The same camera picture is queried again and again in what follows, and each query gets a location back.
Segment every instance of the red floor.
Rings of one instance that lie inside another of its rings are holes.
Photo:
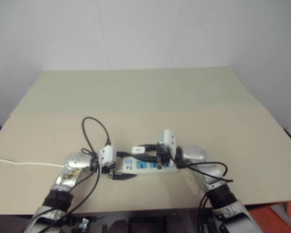
[[[264,233],[291,233],[291,228],[269,207],[250,211],[252,217],[257,221]],[[291,217],[291,201],[288,214]]]

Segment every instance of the beige table surface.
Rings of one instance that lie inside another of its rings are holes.
[[[228,165],[229,186],[245,204],[291,200],[291,141],[230,68],[43,72],[0,132],[0,158],[62,164],[87,146],[87,115],[105,124],[117,150],[156,143],[165,128],[178,145],[205,148]],[[91,122],[88,131],[98,150],[102,129]],[[0,162],[0,214],[32,214],[60,171]],[[184,169],[127,181],[103,175],[77,212],[189,208],[202,195]]]

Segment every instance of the table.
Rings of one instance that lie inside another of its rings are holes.
[[[228,165],[232,192],[244,204],[291,200],[291,140],[232,69],[44,71],[0,132],[0,158],[63,164],[87,147],[85,116],[101,120],[118,151],[156,143],[172,130],[181,146],[198,145]],[[87,123],[99,150],[103,130]],[[61,168],[0,162],[0,214],[32,214]],[[74,205],[95,177],[74,192]],[[192,173],[112,181],[102,175],[76,213],[197,207]]]

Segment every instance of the white cable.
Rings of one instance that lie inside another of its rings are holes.
[[[46,164],[46,163],[36,163],[36,162],[25,162],[25,163],[18,163],[7,159],[0,159],[0,162],[13,164],[13,165],[44,165],[44,166],[57,166],[57,167],[64,167],[64,165],[59,164]]]

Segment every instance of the white backdrop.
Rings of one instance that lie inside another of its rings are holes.
[[[291,128],[291,0],[0,0],[0,124],[41,70],[217,66]]]

